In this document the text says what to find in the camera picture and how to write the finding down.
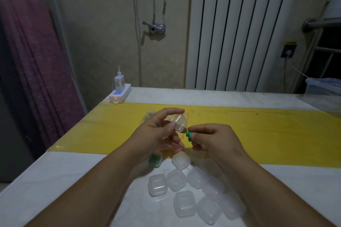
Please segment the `table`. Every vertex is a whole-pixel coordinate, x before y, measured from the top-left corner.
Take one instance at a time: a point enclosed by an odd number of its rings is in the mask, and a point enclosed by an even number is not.
[[[316,110],[297,99],[296,95],[138,87],[132,88],[125,102]],[[102,154],[46,152],[0,193],[1,225],[24,225],[104,157]],[[330,221],[341,226],[341,169],[262,166]],[[171,190],[161,198],[148,195],[148,177],[167,174],[172,169],[175,167],[171,160],[166,159],[159,168],[135,179],[127,189],[111,226],[206,226],[197,214],[177,218]],[[189,184],[185,189],[194,191],[196,200],[203,196],[201,190],[194,190]],[[215,226],[256,226],[256,223],[248,212],[245,217],[232,222],[222,215]]]

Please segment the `power strip socket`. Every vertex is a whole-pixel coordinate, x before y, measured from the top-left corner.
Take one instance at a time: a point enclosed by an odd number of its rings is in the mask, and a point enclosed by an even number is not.
[[[109,94],[109,101],[113,104],[122,103],[127,98],[130,91],[131,85],[125,84],[125,89],[123,91],[116,92],[116,90],[114,90],[111,94]]]

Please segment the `transparent storage box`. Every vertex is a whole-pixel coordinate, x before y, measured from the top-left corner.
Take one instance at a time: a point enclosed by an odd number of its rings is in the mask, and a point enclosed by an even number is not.
[[[307,89],[301,99],[311,106],[341,118],[341,80],[308,78]]]

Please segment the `yellow mat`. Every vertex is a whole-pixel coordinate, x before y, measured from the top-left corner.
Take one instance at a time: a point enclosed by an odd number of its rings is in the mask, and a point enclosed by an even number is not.
[[[185,109],[189,126],[231,125],[258,163],[341,168],[341,119],[305,110],[101,102],[49,151],[108,154],[131,135],[149,109],[171,106]]]

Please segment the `floor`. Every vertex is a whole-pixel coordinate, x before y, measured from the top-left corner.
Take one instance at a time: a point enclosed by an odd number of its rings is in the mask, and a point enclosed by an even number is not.
[[[9,185],[9,183],[2,183],[2,182],[0,182],[0,193],[1,193],[1,191],[3,191],[8,185]]]

